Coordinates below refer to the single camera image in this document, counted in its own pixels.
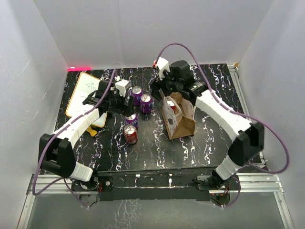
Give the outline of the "purple Fanta can front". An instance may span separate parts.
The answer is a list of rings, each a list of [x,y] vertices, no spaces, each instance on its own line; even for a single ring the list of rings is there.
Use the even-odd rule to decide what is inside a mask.
[[[138,129],[138,117],[137,114],[132,114],[131,116],[125,117],[126,124],[133,125],[136,129]]]

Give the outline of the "red cola can front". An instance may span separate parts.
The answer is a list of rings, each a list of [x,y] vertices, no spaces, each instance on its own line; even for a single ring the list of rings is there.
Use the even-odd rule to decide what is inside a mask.
[[[138,141],[137,129],[133,125],[126,125],[123,134],[128,144],[135,144]]]

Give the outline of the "red cola can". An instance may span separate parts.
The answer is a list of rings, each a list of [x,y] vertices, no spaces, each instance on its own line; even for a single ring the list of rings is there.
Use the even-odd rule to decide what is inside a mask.
[[[170,106],[170,108],[173,110],[174,114],[176,114],[176,106],[173,101],[167,100],[167,104]]]
[[[126,125],[123,134],[128,144],[135,144],[138,141],[137,129],[133,125]]]

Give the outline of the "brown canvas tote bag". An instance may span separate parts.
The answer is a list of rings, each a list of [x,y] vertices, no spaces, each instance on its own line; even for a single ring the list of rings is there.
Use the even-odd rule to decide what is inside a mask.
[[[176,114],[167,104],[167,100],[174,102]],[[170,96],[163,97],[161,112],[170,140],[194,135],[196,127],[195,110],[196,106],[184,99],[180,93],[171,93]]]

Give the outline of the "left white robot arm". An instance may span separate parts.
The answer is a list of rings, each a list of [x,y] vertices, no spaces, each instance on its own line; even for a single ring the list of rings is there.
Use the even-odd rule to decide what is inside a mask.
[[[124,79],[115,83],[100,81],[98,89],[86,96],[67,123],[51,135],[41,136],[39,168],[62,178],[79,180],[87,190],[96,189],[99,182],[93,169],[77,162],[73,149],[82,134],[104,113],[124,116],[134,113],[130,86],[130,82]]]

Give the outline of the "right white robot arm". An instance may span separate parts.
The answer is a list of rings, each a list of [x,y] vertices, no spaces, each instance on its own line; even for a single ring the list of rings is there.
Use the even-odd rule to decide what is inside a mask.
[[[209,90],[207,82],[194,79],[186,61],[169,64],[166,59],[159,58],[153,67],[158,71],[158,76],[150,84],[154,98],[161,100],[161,94],[180,93],[192,105],[206,112],[229,135],[232,144],[226,158],[208,178],[196,181],[200,186],[224,189],[229,185],[231,176],[263,150],[264,126],[234,114],[232,108]]]

